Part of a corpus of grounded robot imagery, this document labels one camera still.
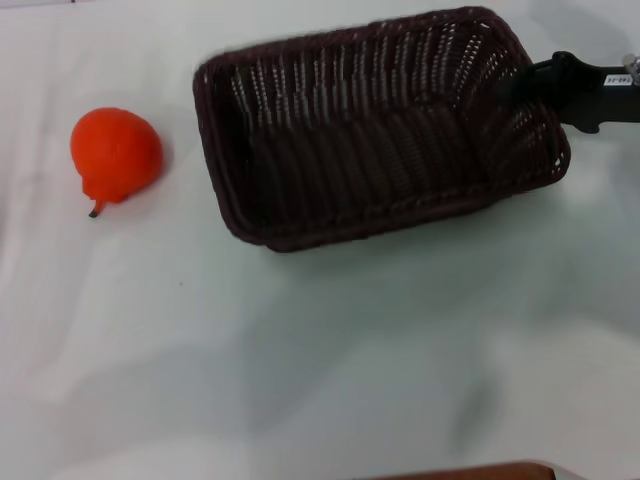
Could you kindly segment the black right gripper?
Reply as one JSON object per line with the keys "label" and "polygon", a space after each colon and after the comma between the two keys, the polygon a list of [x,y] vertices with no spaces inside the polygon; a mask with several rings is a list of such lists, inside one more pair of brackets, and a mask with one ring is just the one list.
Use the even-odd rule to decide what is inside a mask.
{"label": "black right gripper", "polygon": [[603,123],[639,121],[639,58],[623,59],[621,67],[598,67],[569,52],[535,63],[495,87],[501,101],[523,103],[542,98],[564,124],[597,134]]}

